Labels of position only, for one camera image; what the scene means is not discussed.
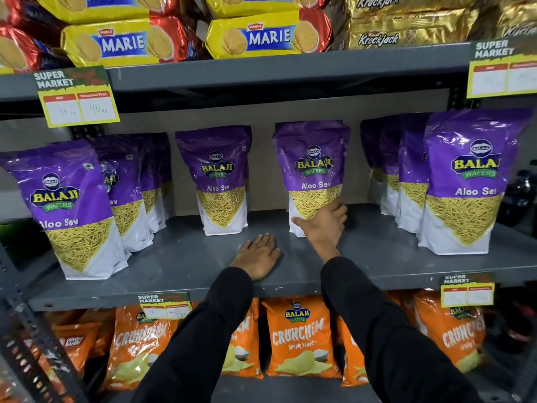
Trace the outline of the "person's right hand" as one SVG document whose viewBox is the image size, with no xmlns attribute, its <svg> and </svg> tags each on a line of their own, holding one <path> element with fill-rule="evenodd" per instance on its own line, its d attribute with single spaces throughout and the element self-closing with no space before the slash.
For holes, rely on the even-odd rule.
<svg viewBox="0 0 537 403">
<path fill-rule="evenodd" d="M 347 207 L 340 198 L 328 203 L 313 216 L 319 221 L 319 233 L 314 237 L 306 237 L 322 259 L 339 256 L 337 245 L 345 229 Z"/>
</svg>

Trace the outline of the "person's left hand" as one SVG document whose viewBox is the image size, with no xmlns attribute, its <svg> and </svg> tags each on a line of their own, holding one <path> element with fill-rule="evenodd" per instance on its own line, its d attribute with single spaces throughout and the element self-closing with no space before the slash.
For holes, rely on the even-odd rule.
<svg viewBox="0 0 537 403">
<path fill-rule="evenodd" d="M 238 251 L 230 266 L 244 270 L 247 275 L 256 282 L 264 279 L 277 264 L 281 256 L 281 250 L 268 252 L 267 250 Z"/>
</svg>

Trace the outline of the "purple snack pouch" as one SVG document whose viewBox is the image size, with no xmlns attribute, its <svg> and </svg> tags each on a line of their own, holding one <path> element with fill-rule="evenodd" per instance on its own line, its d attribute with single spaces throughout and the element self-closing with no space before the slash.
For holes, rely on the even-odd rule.
<svg viewBox="0 0 537 403">
<path fill-rule="evenodd" d="M 303 238 L 293 218 L 311 219 L 340 196 L 351 128 L 341 120 L 278 122 L 272 137 L 288 192 L 289 230 Z"/>
</svg>

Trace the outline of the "person's left forearm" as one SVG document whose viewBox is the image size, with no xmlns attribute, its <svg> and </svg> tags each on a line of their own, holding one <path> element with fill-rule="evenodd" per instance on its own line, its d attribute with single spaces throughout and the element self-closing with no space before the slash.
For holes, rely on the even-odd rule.
<svg viewBox="0 0 537 403">
<path fill-rule="evenodd" d="M 131 403 L 211 403 L 234 331 L 253 299 L 246 270 L 229 266 L 190 312 L 137 387 Z"/>
</svg>

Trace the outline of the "person's right forearm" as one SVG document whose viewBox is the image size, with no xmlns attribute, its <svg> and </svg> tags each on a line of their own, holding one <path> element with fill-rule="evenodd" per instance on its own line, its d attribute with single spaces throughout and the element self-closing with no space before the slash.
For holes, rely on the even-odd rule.
<svg viewBox="0 0 537 403">
<path fill-rule="evenodd" d="M 476 388 L 401 308 L 330 242 L 313 242 L 324 262 L 323 300 L 347 325 L 382 403 L 483 403 Z"/>
</svg>

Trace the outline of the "grey metal shelf board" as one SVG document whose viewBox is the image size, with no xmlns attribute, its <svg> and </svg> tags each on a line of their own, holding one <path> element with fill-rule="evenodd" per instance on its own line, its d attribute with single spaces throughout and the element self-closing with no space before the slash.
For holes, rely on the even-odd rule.
<svg viewBox="0 0 537 403">
<path fill-rule="evenodd" d="M 271 233 L 282 255 L 277 266 L 255 284 L 255 297 L 290 297 L 320 292 L 322 262 L 309 242 L 289 232 L 285 210 L 249 214 L 240 234 L 205 236 L 197 215 L 174 217 L 153 244 L 130 257 L 129 266 L 106 280 L 65 280 L 57 268 L 26 292 L 34 311 L 117 307 L 138 304 L 146 293 L 187 292 L 192 300 L 208 288 L 240 247 Z M 417 245 L 415 235 L 397 228 L 393 218 L 369 203 L 351 205 L 339 242 L 340 253 L 382 290 L 438 289 L 448 275 L 490 272 L 497 284 L 517 286 L 537 280 L 537 238 L 495 225 L 486 255 L 438 256 Z"/>
<path fill-rule="evenodd" d="M 512 395 L 479 373 L 471 382 L 484 403 L 518 403 Z M 132 391 L 111 392 L 100 403 L 129 403 Z M 381 403 L 371 386 L 342 387 L 336 379 L 265 377 L 264 380 L 224 376 L 211 403 Z"/>
<path fill-rule="evenodd" d="M 470 42 L 106 69 L 117 109 L 143 113 L 454 89 L 462 107 Z"/>
</svg>

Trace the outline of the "row of orange chip bags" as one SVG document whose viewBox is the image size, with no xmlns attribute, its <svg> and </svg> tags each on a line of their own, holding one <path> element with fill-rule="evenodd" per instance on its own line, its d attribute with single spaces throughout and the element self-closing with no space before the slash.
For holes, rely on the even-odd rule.
<svg viewBox="0 0 537 403">
<path fill-rule="evenodd" d="M 480 307 L 443 308 L 435 291 L 388 291 L 410 323 L 437 345 L 462 373 L 476 368 L 486 337 Z M 174 320 L 150 320 L 138 306 L 116 309 L 104 390 L 135 389 L 168 346 Z M 365 357 L 348 325 L 333 318 L 320 296 L 252 300 L 232 333 L 221 374 L 262 379 L 262 335 L 269 335 L 268 376 L 342 379 L 346 387 L 368 383 Z"/>
</svg>

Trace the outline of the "yellow green price tag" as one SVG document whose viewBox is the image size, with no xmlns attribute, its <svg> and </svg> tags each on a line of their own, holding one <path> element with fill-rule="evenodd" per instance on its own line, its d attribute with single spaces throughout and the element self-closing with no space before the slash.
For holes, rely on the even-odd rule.
<svg viewBox="0 0 537 403">
<path fill-rule="evenodd" d="M 182 320 L 193 310 L 187 292 L 144 293 L 137 298 L 148 320 Z"/>
<path fill-rule="evenodd" d="M 537 94 L 537 35 L 474 41 L 467 99 Z"/>
<path fill-rule="evenodd" d="M 37 71 L 33 78 L 49 128 L 120 122 L 103 66 Z"/>
<path fill-rule="evenodd" d="M 440 280 L 440 303 L 443 308 L 491 306 L 495 282 L 491 272 L 458 273 Z"/>
</svg>

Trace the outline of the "orange snack bag black label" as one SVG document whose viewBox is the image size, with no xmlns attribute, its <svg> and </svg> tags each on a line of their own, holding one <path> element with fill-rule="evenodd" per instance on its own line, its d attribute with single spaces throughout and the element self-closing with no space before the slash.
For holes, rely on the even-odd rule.
<svg viewBox="0 0 537 403">
<path fill-rule="evenodd" d="M 80 377 L 84 375 L 85 363 L 96 344 L 100 326 L 99 323 L 53 326 L 53 331 Z M 47 375 L 56 392 L 60 395 L 65 393 L 64 385 L 46 361 L 43 353 L 39 357 L 38 364 Z"/>
<path fill-rule="evenodd" d="M 96 359 L 109 353 L 114 334 L 116 310 L 110 309 L 75 309 L 69 311 L 51 311 L 44 313 L 51 325 L 74 325 L 98 323 L 99 333 L 88 358 Z"/>
</svg>

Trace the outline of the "row of purple pouches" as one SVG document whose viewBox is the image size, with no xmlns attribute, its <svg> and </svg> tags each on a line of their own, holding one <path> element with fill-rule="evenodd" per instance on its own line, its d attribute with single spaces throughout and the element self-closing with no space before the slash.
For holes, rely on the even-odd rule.
<svg viewBox="0 0 537 403">
<path fill-rule="evenodd" d="M 240 234 L 249 225 L 252 137 L 247 125 L 176 132 L 185 164 L 197 172 L 205 236 Z M 170 144 L 166 133 L 62 141 L 0 153 L 0 168 L 17 181 L 65 279 L 105 280 L 167 226 L 160 168 L 169 165 Z"/>
</svg>

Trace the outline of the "dark soft drink bottle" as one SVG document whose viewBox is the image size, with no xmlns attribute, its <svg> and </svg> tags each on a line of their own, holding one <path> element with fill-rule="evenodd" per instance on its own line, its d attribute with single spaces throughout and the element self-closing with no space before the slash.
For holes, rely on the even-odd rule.
<svg viewBox="0 0 537 403">
<path fill-rule="evenodd" d="M 537 320 L 537 290 L 527 286 L 500 287 L 494 295 L 494 339 L 502 352 L 519 354 L 531 343 Z"/>
<path fill-rule="evenodd" d="M 528 168 L 519 169 L 500 203 L 496 222 L 515 227 L 529 216 L 537 199 L 537 159 L 530 160 Z"/>
</svg>

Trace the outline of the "stack of golden biscuit packets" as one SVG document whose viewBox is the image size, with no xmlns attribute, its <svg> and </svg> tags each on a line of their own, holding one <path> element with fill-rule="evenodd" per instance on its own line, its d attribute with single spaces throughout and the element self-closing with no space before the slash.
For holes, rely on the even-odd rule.
<svg viewBox="0 0 537 403">
<path fill-rule="evenodd" d="M 345 0 L 331 50 L 537 35 L 537 0 Z"/>
</svg>

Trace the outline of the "stack of yellow biscuit packets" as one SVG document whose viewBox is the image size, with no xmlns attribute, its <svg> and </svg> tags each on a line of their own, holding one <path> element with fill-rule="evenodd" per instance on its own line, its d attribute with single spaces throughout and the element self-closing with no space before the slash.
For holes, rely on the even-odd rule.
<svg viewBox="0 0 537 403">
<path fill-rule="evenodd" d="M 321 53 L 329 0 L 0 0 L 0 74 Z"/>
</svg>

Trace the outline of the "grey perforated shelf upright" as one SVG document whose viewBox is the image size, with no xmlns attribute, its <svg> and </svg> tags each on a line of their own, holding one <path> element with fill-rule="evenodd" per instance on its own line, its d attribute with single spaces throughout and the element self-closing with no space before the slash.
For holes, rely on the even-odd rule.
<svg viewBox="0 0 537 403">
<path fill-rule="evenodd" d="M 27 294 L 30 287 L 48 274 L 56 261 L 51 251 L 18 268 L 0 243 L 0 363 L 13 382 L 20 384 L 32 403 L 91 403 L 88 389 L 44 315 L 35 311 Z M 64 387 L 58 393 L 34 357 L 35 345 Z"/>
</svg>

